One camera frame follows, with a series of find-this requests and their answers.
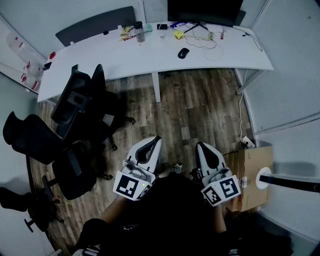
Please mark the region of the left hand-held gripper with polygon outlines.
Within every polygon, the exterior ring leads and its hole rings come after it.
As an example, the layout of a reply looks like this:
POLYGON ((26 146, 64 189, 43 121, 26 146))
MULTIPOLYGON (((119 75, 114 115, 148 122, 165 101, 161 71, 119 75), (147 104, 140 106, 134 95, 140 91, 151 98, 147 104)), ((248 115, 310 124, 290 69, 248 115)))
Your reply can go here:
POLYGON ((128 151, 127 160, 123 161, 122 169, 116 173, 113 192, 129 200, 140 201, 158 177, 156 167, 161 147, 160 136, 148 137, 134 144, 128 151))

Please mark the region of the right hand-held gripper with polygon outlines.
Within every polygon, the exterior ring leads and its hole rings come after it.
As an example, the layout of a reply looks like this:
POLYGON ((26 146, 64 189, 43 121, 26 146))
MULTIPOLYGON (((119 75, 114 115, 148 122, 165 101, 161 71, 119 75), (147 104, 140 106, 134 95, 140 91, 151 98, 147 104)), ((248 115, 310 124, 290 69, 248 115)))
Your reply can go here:
POLYGON ((198 142, 195 146, 195 161, 201 176, 204 177, 201 193, 212 207, 241 195, 237 176, 232 175, 231 170, 226 167, 222 153, 215 147, 198 142))

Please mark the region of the person's right forearm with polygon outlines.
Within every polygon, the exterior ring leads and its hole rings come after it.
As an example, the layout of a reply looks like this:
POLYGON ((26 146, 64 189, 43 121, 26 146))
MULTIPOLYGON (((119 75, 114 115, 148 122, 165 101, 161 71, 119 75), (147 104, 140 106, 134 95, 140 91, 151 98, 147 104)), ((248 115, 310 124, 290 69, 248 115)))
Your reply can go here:
POLYGON ((225 220, 224 220, 223 210, 222 210, 222 205, 221 204, 219 204, 215 208, 215 217, 216 217, 216 220, 215 220, 216 232, 218 234, 226 232, 227 228, 226 228, 226 224, 225 224, 225 220))

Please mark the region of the person's left forearm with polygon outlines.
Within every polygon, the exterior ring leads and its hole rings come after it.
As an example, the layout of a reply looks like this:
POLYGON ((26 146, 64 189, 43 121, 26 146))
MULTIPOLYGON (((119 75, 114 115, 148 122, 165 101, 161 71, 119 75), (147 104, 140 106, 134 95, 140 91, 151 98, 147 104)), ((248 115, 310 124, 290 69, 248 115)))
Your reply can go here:
POLYGON ((115 223, 130 207, 131 201, 123 196, 117 196, 114 201, 101 213, 99 219, 108 224, 115 223))

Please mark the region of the brown cardboard box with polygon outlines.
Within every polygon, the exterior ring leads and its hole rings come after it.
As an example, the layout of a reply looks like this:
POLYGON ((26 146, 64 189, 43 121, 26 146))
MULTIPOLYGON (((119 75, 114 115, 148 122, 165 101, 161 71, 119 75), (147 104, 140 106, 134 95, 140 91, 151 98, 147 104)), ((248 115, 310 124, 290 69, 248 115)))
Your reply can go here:
POLYGON ((231 152, 225 157, 226 164, 237 177, 240 195, 226 203, 232 212, 245 212, 265 204, 269 199, 266 183, 257 185, 258 174, 268 168, 273 170, 273 149, 271 146, 242 149, 231 152))

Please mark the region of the white floor power strip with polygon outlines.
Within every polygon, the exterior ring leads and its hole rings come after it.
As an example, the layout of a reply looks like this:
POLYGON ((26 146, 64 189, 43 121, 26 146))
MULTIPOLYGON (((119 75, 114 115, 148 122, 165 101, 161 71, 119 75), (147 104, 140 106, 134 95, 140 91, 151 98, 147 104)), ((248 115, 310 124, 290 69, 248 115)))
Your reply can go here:
POLYGON ((247 136, 241 138, 241 143, 243 149, 253 149, 256 147, 255 144, 247 136))

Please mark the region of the white tower fan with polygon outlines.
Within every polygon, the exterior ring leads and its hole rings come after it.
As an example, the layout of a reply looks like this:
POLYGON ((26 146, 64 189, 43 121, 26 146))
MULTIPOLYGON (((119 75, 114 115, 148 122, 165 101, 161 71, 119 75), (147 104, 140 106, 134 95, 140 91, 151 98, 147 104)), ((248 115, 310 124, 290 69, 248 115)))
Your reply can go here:
POLYGON ((320 179, 274 174, 269 167, 263 167, 257 173, 255 184, 260 190, 264 190, 269 185, 273 185, 320 194, 320 179))

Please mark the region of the person's black clothing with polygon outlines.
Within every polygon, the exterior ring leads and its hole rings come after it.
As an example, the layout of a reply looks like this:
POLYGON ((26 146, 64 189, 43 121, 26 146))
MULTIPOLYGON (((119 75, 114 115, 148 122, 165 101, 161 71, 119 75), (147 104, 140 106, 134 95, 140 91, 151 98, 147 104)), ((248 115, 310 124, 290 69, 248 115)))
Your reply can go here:
POLYGON ((85 222, 72 256, 292 256, 291 240, 263 230, 217 233, 216 206, 201 187, 172 172, 115 223, 85 222))

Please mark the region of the white desk leg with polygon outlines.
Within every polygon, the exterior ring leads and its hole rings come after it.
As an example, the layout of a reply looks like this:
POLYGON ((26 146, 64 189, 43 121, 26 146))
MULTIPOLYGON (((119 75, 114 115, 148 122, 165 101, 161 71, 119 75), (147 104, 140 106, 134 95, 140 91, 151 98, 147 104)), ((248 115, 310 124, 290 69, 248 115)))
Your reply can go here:
POLYGON ((153 81, 155 99, 156 99, 157 103, 160 103, 161 102, 161 94, 160 94, 159 74, 158 74, 158 72, 152 72, 151 76, 152 76, 152 81, 153 81))

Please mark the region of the black office chair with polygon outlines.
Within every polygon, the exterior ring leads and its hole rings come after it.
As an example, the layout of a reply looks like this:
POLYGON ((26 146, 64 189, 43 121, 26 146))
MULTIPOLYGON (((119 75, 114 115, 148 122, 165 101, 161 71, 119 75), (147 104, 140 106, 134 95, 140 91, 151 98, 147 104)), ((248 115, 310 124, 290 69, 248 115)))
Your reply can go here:
POLYGON ((70 78, 51 114, 57 134, 66 146, 77 141, 101 144, 109 140, 115 151, 113 134, 126 122, 125 103, 106 88, 103 66, 98 64, 92 76, 73 67, 70 78))
POLYGON ((65 143, 35 114, 21 120, 11 112, 2 131, 5 142, 14 151, 44 165, 52 165, 54 178, 42 177, 43 188, 50 201, 54 198, 51 189, 54 185, 59 186, 67 200, 73 200, 89 192, 98 178, 106 181, 113 178, 102 168, 92 165, 104 151, 104 144, 89 145, 81 140, 65 143))
POLYGON ((28 212, 30 220, 25 220, 28 229, 33 232, 32 225, 35 224, 42 232, 46 232, 49 223, 64 220, 57 215, 57 207, 60 201, 50 199, 45 189, 37 190, 36 193, 15 193, 5 187, 0 187, 0 205, 5 209, 19 212, 28 212))

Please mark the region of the dark-lidded clear water bottle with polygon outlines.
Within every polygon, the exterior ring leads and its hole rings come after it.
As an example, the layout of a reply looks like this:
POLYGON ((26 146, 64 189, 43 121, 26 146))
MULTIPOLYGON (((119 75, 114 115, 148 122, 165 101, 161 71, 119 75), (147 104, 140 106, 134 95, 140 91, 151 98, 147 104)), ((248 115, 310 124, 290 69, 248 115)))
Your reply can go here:
POLYGON ((135 31, 136 40, 139 43, 143 43, 145 41, 145 32, 144 32, 144 29, 143 29, 143 23, 141 21, 136 21, 133 24, 133 28, 134 28, 134 31, 135 31))

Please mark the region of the yellow snack packet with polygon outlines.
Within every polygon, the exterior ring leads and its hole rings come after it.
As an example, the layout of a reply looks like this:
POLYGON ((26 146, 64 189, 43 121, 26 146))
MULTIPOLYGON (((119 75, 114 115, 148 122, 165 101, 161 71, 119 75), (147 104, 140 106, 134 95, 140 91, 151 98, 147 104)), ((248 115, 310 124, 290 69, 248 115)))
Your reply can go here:
POLYGON ((120 33, 119 41, 127 41, 136 36, 134 26, 123 27, 120 33))

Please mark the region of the yellow measuring tape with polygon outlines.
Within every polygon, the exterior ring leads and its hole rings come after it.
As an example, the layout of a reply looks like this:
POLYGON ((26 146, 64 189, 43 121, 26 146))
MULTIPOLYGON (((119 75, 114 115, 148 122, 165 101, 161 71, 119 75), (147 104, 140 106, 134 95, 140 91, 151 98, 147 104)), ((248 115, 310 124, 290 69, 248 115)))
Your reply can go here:
POLYGON ((207 37, 203 37, 203 36, 187 35, 184 33, 183 36, 185 38, 195 38, 197 40, 213 41, 215 34, 212 32, 209 32, 207 37))

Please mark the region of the dark grey divider panel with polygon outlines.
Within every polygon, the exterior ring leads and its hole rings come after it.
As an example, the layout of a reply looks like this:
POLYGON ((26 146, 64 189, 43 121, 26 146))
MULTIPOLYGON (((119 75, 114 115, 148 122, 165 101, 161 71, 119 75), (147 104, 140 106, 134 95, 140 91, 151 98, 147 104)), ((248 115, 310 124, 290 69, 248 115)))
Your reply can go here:
POLYGON ((129 27, 136 22, 133 6, 107 11, 79 21, 55 34, 65 46, 78 43, 90 37, 116 30, 118 26, 129 27))

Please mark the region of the black computer monitor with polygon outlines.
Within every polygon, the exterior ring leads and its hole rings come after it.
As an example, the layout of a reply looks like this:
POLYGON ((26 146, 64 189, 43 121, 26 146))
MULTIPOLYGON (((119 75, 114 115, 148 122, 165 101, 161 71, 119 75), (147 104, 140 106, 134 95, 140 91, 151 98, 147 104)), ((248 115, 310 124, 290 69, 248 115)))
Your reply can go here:
POLYGON ((223 27, 239 26, 247 14, 241 10, 244 0, 167 0, 169 22, 185 22, 192 26, 187 32, 202 27, 209 30, 215 25, 218 32, 223 27))

